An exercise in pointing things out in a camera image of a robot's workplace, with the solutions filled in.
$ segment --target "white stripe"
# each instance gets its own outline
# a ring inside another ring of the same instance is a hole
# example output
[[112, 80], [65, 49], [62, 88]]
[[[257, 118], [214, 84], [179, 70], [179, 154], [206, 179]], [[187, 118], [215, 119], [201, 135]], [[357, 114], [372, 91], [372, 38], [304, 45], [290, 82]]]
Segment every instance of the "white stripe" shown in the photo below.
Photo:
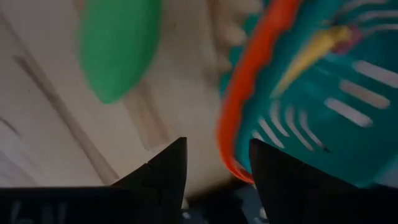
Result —
[[312, 146], [310, 145], [310, 143], [308, 143], [308, 141], [305, 140], [305, 138], [300, 134], [300, 132], [299, 132], [298, 129], [296, 128], [296, 125], [294, 125], [294, 122], [293, 122], [293, 113], [294, 113], [294, 108], [293, 108], [293, 106], [289, 106], [289, 107], [286, 109], [286, 113], [285, 113], [287, 126], [290, 128], [290, 130], [292, 130], [293, 134], [296, 135], [296, 137], [298, 138], [298, 140], [300, 140], [300, 142], [303, 143], [303, 145], [304, 145], [307, 149], [313, 151], [313, 147], [312, 147]]
[[361, 127], [367, 128], [373, 123], [370, 117], [362, 114], [340, 100], [328, 98], [325, 100], [325, 105]]
[[398, 24], [381, 24], [374, 27], [369, 28], [364, 32], [364, 36], [367, 37], [372, 35], [377, 31], [384, 31], [384, 30], [398, 30]]
[[343, 92], [348, 93], [379, 109], [385, 109], [390, 105], [390, 101], [384, 96], [365, 89], [348, 80], [340, 81], [340, 89]]
[[358, 60], [354, 62], [353, 68], [363, 75], [373, 78], [381, 83], [398, 88], [398, 74], [385, 68], [378, 67], [369, 62]]
[[301, 111], [300, 112], [300, 125], [303, 128], [303, 130], [306, 132], [306, 134], [308, 136], [310, 136], [310, 138], [312, 139], [312, 141], [314, 141], [319, 147], [324, 148], [323, 143], [321, 142], [321, 140], [319, 140], [316, 135], [314, 135], [312, 133], [312, 131], [310, 130], [310, 128], [308, 127], [308, 123], [307, 123], [307, 112], [305, 111]]
[[368, 11], [359, 15], [355, 20], [356, 22], [366, 22], [371, 19], [383, 19], [383, 18], [396, 18], [398, 17], [397, 10], [380, 10], [380, 11]]
[[387, 0], [352, 0], [344, 4], [342, 11], [348, 12], [365, 4], [384, 4]]
[[256, 132], [253, 132], [252, 136], [253, 136], [253, 138], [255, 138], [255, 139], [258, 139], [258, 140], [260, 140], [260, 141], [264, 141], [263, 138], [261, 137], [261, 135], [260, 135], [257, 131], [256, 131]]
[[278, 147], [284, 148], [285, 146], [282, 144], [282, 142], [278, 139], [278, 137], [274, 134], [274, 132], [271, 130], [271, 128], [268, 126], [264, 118], [259, 119], [259, 124], [263, 128], [263, 130], [266, 132], [268, 137], [271, 139], [271, 141]]
[[271, 121], [274, 123], [275, 127], [278, 129], [278, 131], [283, 134], [284, 136], [288, 137], [289, 134], [287, 131], [282, 127], [280, 121], [279, 121], [279, 107], [280, 103], [278, 100], [275, 100], [271, 104], [271, 110], [269, 112], [269, 116], [271, 117]]

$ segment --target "green object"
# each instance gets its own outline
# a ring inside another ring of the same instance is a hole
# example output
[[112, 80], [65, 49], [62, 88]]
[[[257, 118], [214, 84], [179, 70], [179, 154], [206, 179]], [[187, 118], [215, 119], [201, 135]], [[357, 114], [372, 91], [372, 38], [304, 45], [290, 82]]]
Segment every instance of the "green object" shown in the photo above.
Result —
[[160, 36], [160, 0], [91, 0], [80, 24], [80, 63], [103, 103], [120, 99], [150, 64]]

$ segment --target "orange stripe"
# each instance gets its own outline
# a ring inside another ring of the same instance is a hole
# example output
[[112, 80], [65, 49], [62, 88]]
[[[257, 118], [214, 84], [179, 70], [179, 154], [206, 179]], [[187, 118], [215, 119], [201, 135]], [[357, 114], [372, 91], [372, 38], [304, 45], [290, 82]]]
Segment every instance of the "orange stripe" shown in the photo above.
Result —
[[252, 39], [239, 60], [228, 85], [218, 124], [218, 147], [224, 165], [237, 178], [253, 184], [251, 174], [240, 169], [234, 158], [234, 141], [238, 133], [246, 100], [254, 93], [258, 71], [271, 61], [278, 38], [289, 30], [302, 0], [273, 0], [258, 22]]

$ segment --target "wooden floor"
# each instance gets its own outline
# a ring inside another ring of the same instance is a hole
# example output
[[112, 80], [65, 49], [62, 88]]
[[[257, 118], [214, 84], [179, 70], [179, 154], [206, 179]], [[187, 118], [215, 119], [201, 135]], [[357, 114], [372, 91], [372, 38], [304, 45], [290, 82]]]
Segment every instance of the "wooden floor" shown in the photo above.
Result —
[[152, 65], [112, 105], [83, 79], [73, 1], [0, 9], [0, 186], [111, 184], [179, 136], [188, 138], [187, 195], [231, 178], [215, 142], [220, 55], [206, 1], [163, 0]]

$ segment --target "black pointed object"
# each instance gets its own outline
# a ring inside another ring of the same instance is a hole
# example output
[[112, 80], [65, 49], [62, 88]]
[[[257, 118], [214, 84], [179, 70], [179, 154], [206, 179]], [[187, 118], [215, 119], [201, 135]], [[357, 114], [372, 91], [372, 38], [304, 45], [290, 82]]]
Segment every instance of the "black pointed object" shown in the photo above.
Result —
[[249, 158], [271, 224], [397, 223], [397, 189], [358, 189], [258, 139]]
[[179, 223], [187, 139], [109, 187], [0, 189], [0, 223]]
[[139, 195], [140, 192], [153, 191], [156, 201], [143, 196], [141, 208], [144, 205], [148, 206], [145, 210], [159, 208], [162, 223], [178, 223], [186, 179], [187, 139], [178, 138], [148, 163], [113, 186], [134, 190]]

